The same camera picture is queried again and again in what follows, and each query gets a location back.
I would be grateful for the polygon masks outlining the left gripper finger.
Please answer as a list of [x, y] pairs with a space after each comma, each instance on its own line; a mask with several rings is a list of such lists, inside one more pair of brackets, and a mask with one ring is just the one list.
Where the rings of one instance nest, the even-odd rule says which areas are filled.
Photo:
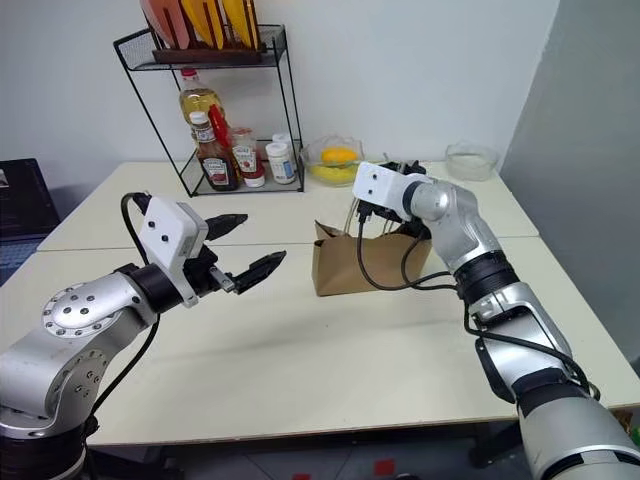
[[251, 263], [246, 271], [233, 277], [235, 293], [241, 295], [266, 280], [280, 266], [286, 255], [286, 251], [277, 251]]
[[226, 236], [248, 220], [247, 214], [222, 214], [205, 220], [208, 232], [206, 241], [214, 241]]

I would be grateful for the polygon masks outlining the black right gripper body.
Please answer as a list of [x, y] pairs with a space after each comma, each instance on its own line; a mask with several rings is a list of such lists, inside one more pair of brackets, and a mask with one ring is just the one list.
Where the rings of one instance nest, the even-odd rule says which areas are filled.
[[414, 182], [426, 181], [426, 169], [419, 162], [374, 164], [362, 162], [355, 177], [358, 209], [394, 222], [411, 220], [403, 206], [405, 190]]

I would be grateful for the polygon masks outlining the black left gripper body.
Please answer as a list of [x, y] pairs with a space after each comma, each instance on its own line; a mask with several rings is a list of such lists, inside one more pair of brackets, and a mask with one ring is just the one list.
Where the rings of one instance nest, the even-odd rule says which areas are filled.
[[183, 265], [183, 273], [198, 297], [223, 290], [227, 293], [236, 289], [230, 274], [223, 273], [218, 267], [218, 256], [206, 245], [200, 248], [194, 258], [189, 258]]

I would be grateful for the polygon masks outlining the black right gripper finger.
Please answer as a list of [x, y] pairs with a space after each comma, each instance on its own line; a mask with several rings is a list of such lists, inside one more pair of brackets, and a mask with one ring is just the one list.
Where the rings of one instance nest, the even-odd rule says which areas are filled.
[[399, 226], [399, 233], [413, 239], [419, 240], [431, 240], [432, 234], [430, 229], [423, 224], [423, 222], [417, 218], [412, 219], [409, 222], [403, 222]]

